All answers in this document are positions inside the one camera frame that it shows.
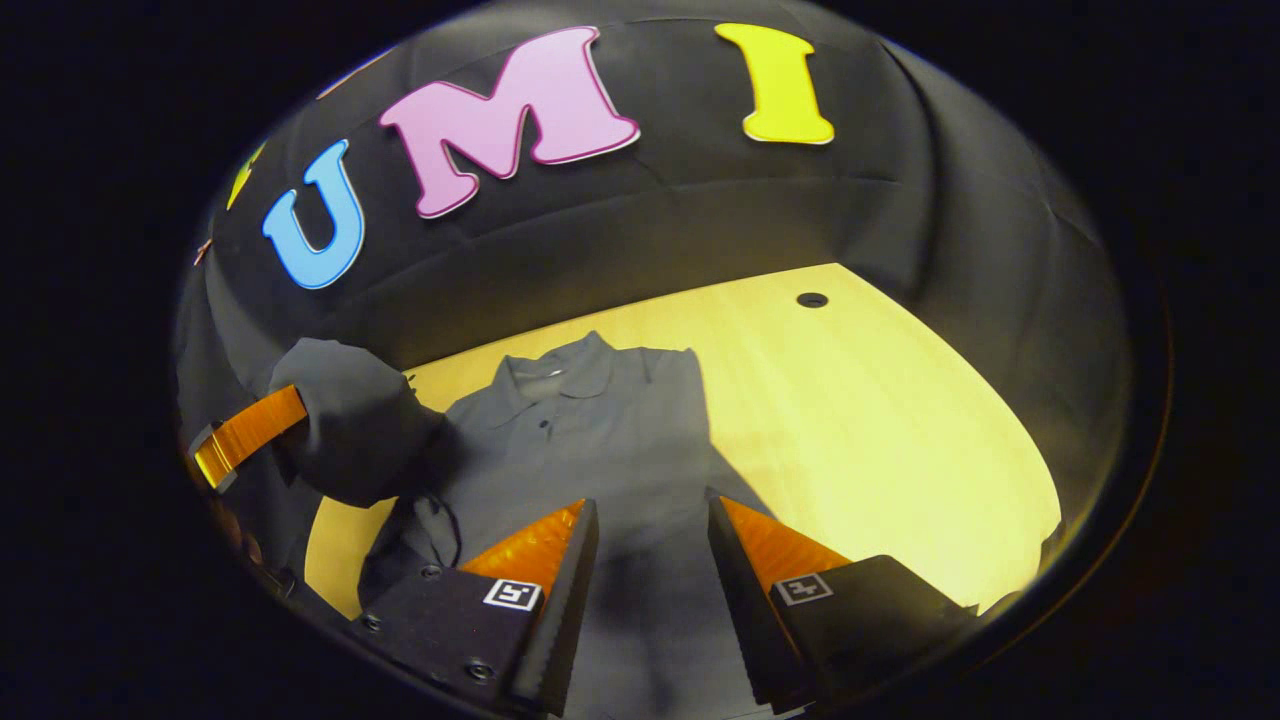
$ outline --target letter u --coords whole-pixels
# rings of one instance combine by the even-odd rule
[[[316,250],[298,225],[298,218],[293,213],[293,204],[298,197],[296,190],[282,195],[262,220],[262,234],[275,245],[285,272],[293,282],[307,290],[326,287],[340,278],[356,261],[365,242],[365,215],[342,165],[347,145],[346,140],[333,143],[302,174],[307,184],[314,184],[320,191],[320,199],[333,220],[333,240],[324,250]]]

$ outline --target light wood tabletop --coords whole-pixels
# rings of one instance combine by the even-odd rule
[[[806,292],[828,302],[803,306]],[[616,348],[692,348],[713,445],[796,530],[855,561],[892,555],[979,611],[1034,578],[1060,511],[1032,438],[945,341],[838,264],[594,313],[404,374],[444,410],[486,387],[503,356],[538,357],[593,329]],[[306,582],[348,618],[392,503],[320,506]]]

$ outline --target yellow letter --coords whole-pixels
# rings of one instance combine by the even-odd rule
[[[236,202],[236,196],[239,195],[241,188],[244,187],[244,183],[248,181],[248,174],[253,172],[253,160],[257,160],[257,156],[262,154],[264,147],[266,147],[265,142],[259,145],[257,150],[248,156],[248,160],[244,160],[244,165],[238,173],[236,173],[236,182],[232,183],[232,196],[227,199],[228,210],[232,209],[232,202]]]
[[[746,58],[755,91],[755,111],[742,120],[748,137],[809,145],[826,145],[836,137],[836,128],[818,113],[805,63],[813,45],[780,29],[739,23],[718,24],[716,35],[737,45]]]

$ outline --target letter m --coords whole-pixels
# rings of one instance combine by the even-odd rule
[[[417,214],[439,218],[480,188],[475,174],[458,172],[451,147],[493,176],[515,176],[530,111],[539,129],[538,163],[572,163],[635,142],[640,126],[618,115],[595,73],[590,45],[599,36],[594,27],[571,27],[520,45],[492,97],[433,82],[388,108],[381,124],[399,131],[422,187]]]

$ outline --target polo shirt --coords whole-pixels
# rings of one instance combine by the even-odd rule
[[[614,350],[591,332],[536,360],[504,357],[447,416],[458,462],[401,529],[404,544],[430,538],[420,555],[465,564],[557,509],[596,501],[566,720],[772,716],[751,696],[705,491],[769,511],[710,443],[692,350]]]

